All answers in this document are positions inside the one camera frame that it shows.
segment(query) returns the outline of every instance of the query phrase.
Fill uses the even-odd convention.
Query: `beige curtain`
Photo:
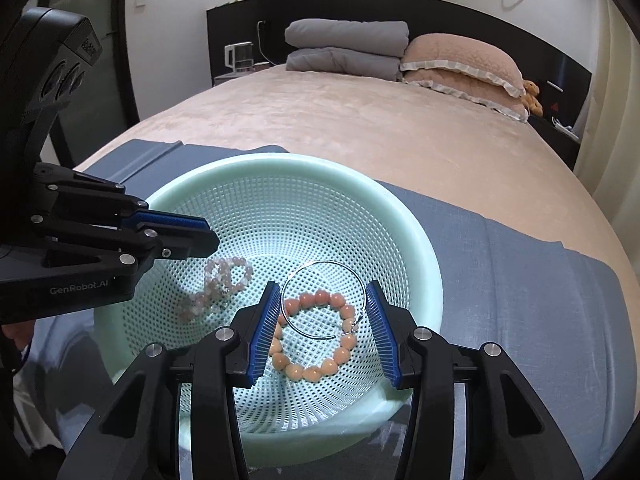
[[[640,281],[640,44],[611,0],[575,174],[620,238]]]

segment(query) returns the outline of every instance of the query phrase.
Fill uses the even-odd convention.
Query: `basket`
[[[222,311],[184,323],[177,307],[202,290],[204,258],[157,260],[135,297],[95,310],[95,331],[111,377],[150,342],[169,348],[198,342],[228,325],[238,308],[257,303],[268,280],[282,284],[309,260],[347,264],[366,282],[380,281],[390,303],[408,308],[418,325],[438,331],[442,280],[423,228],[388,190],[339,164],[289,153],[226,158],[175,179],[148,199],[152,209],[207,219],[220,238],[217,256],[244,256],[254,266],[246,290]],[[358,283],[348,272],[309,272],[287,295],[324,288],[359,307]],[[336,323],[331,309],[296,316],[309,329]],[[319,383],[289,381],[267,362],[251,390],[235,390],[246,461],[286,466],[316,460],[370,435],[408,399],[383,377],[367,318],[351,359]],[[316,341],[284,329],[284,351],[304,366],[331,355],[338,341]],[[190,448],[190,387],[180,400],[180,444]]]

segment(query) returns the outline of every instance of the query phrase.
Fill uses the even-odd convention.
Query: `headboard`
[[[564,108],[558,117],[562,124],[575,123],[589,90],[591,73],[546,41],[484,12],[442,0],[241,0],[209,9],[211,78],[228,72],[223,54],[226,44],[253,41],[254,59],[262,60],[257,37],[260,20],[268,22],[260,35],[265,56],[276,63],[286,62],[294,48],[285,43],[284,30],[302,18],[403,20],[411,39],[446,32],[494,44],[513,57],[526,79],[540,88],[551,81],[564,89]]]

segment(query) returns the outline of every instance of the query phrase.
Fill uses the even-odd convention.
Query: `beige bed sheet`
[[[279,144],[560,240],[616,272],[640,363],[640,286],[631,264],[596,203],[528,124],[425,88],[279,66],[142,121],[79,169],[130,139],[242,150]]]

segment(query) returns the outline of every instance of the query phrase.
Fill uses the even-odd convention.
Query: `folded blanket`
[[[303,48],[287,57],[287,70],[294,72],[335,72],[377,77],[396,81],[399,75],[398,57],[364,54],[346,48]]]
[[[379,56],[402,57],[409,44],[405,22],[341,22],[307,19],[291,23],[284,38],[297,48],[348,48]]]

